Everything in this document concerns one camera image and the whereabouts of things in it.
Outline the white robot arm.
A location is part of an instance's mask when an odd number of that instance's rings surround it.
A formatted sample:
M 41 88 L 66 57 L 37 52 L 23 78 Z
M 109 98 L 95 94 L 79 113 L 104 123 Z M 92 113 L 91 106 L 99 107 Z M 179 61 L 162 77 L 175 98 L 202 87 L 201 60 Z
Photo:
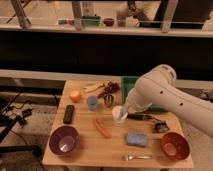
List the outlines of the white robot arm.
M 213 103 L 174 87 L 175 70 L 161 64 L 139 77 L 128 92 L 124 105 L 133 110 L 147 110 L 159 105 L 213 137 Z

